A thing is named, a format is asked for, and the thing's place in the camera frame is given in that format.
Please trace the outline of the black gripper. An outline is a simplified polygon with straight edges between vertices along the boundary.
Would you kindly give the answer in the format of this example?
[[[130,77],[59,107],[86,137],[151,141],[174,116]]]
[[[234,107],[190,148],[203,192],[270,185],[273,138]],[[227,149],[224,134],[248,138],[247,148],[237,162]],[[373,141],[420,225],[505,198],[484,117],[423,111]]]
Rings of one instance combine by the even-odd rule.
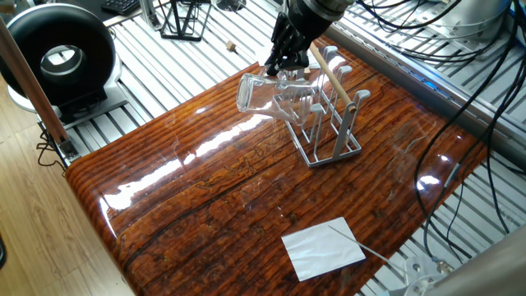
[[[309,66],[307,50],[330,22],[313,12],[307,4],[292,4],[287,13],[280,12],[272,36],[273,47],[265,62],[266,74],[276,76],[280,70],[294,71]]]

